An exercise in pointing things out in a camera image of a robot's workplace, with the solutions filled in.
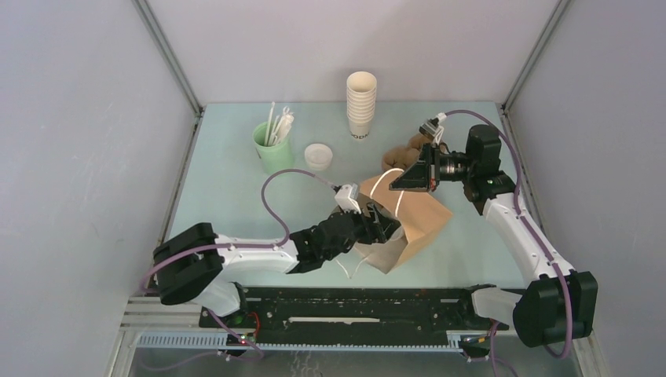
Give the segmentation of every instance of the white rope handle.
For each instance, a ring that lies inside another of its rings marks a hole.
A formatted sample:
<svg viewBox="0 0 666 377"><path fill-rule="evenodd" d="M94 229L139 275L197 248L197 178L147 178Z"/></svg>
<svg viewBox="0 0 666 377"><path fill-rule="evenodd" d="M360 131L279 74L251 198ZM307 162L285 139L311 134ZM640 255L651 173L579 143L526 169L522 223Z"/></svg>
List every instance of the white rope handle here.
<svg viewBox="0 0 666 377"><path fill-rule="evenodd" d="M402 169L399 168L399 167L394 167L393 169L388 169L387 171L385 171L384 174L382 174L382 176L379 177L379 179L377 180L377 182L375 182L375 185L372 186L372 190L370 190L370 199L372 199L372 194L375 193L375 189L376 189L377 186L379 185L379 182L381 182L382 179L384 179L384 177L385 177L388 173L391 173L391 172L394 172L394 171L404 171L404 170L402 170ZM396 217L396 218L397 218L397 210L400 208L400 203L402 202L402 196L403 196L403 195L404 195L404 190L400 191L400 196L397 197L397 204L396 204L396 210L395 210L395 217Z"/></svg>

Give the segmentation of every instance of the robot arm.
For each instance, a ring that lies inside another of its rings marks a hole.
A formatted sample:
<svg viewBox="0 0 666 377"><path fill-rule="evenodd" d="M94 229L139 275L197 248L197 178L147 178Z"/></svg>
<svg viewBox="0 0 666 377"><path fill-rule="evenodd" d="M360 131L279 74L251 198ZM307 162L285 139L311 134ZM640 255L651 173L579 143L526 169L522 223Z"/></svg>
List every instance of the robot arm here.
<svg viewBox="0 0 666 377"><path fill-rule="evenodd" d="M193 247L213 246L170 263L157 272L160 301L164 305L194 302L224 317L246 305L242 287L229 282L222 271L275 271L307 273L319 269L356 243L385 243L400 222L383 216L373 203L364 214L356 201L356 185L341 186L335 200L340 208L318 225L280 240L242 240L213 232L210 223L199 223L153 251L155 263Z"/></svg>
<svg viewBox="0 0 666 377"><path fill-rule="evenodd" d="M526 290L523 295L496 287L475 291L472 302L478 316L514 327L527 346L564 340L565 299L553 266L556 263L571 298L573 339L589 336L597 282L589 272L578 273L548 242L522 199L514 200L515 183L500 170L499 131L486 124L473 126L464 153L444 153L438 140L443 132L438 123L443 118L439 115L421 126L421 133L434 143L423 146L418 161L393 181L390 189L429 192L440 181L461 181L467 199L502 237L521 271Z"/></svg>

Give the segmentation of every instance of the paper bag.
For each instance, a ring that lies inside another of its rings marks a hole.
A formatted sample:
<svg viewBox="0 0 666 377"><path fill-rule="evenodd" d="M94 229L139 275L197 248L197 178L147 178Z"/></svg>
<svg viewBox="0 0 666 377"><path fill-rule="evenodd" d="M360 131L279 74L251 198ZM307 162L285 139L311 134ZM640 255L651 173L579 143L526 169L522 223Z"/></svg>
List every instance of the paper bag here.
<svg viewBox="0 0 666 377"><path fill-rule="evenodd" d="M444 225L453 217L453 213L427 192L404 192L398 208L396 205L400 191L390 191L389 183L400 176L400 171L388 173L377 185L371 195L372 187L380 176L370 178L360 184L358 201L361 208L372 199L379 204L386 214L397 218L401 229L386 243L364 245L357 243L354 248L363 255L369 265L383 273L389 273L405 263L424 247L430 245Z"/></svg>

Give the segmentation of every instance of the mint green container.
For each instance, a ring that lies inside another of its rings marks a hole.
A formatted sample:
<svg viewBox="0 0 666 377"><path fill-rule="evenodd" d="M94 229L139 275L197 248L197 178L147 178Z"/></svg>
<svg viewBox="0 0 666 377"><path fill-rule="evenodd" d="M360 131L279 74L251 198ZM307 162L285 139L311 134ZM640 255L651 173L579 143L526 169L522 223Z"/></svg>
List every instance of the mint green container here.
<svg viewBox="0 0 666 377"><path fill-rule="evenodd" d="M259 159L262 161L264 171L270 175L277 171L294 167L294 155L291 153L291 145L289 143L291 133L287 134L287 137L278 145L274 145L273 147L264 146L267 125L268 122L258 125L254 129L252 139L254 140L254 147L259 154Z"/></svg>

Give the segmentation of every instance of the tabletop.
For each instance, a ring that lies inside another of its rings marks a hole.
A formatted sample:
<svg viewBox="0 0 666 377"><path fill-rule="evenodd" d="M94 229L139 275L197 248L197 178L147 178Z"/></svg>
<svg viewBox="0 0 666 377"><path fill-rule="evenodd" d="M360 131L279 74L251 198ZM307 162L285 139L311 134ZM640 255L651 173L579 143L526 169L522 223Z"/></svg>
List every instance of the tabletop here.
<svg viewBox="0 0 666 377"><path fill-rule="evenodd" d="M280 103L289 106L295 121L291 148L295 167L306 169L307 145L323 143L333 151L333 162L320 176L337 184L360 183L382 173L382 155L406 145L425 119L439 112L466 109L478 112L501 126L492 102L379 102L368 137L349 134L346 104ZM268 177L254 150L252 131L268 118L270 104L209 104L186 171L170 237L198 222L210 222L219 234L237 238L271 239L283 236L280 225L262 205L260 190ZM445 121L444 141L451 150L464 151L467 132L480 121L470 115L452 115ZM511 156L503 146L501 169L515 178ZM270 206L292 232L309 228L335 209L333 192L302 174L283 174L267 188ZM415 257L384 274L363 264L349 279L331 261L306 274L275 272L229 274L231 281L247 286L272 287L466 287L496 284L523 287L522 276L495 229L467 201L460 182L442 182L433 197L453 218L437 239ZM361 256L355 251L338 260L353 271Z"/></svg>

